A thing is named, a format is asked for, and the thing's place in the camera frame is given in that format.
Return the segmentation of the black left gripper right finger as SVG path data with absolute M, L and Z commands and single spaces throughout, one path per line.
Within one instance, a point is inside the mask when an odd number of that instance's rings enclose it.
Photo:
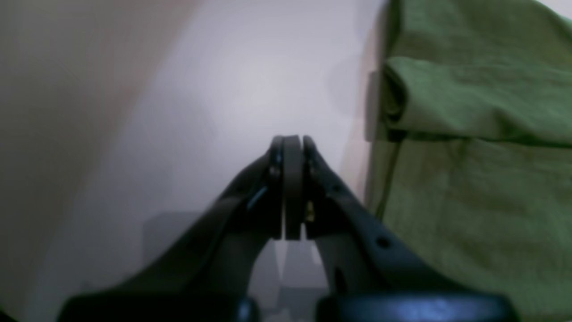
M 330 294 L 317 322 L 517 322 L 503 295 L 437 272 L 374 218 L 304 136 L 306 236 L 321 257 Z

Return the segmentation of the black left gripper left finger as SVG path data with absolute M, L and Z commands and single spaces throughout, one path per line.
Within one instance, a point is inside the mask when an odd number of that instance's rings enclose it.
M 259 322 L 247 294 L 253 265 L 282 233 L 287 138 L 229 183 L 158 259 L 125 282 L 70 298 L 60 322 Z

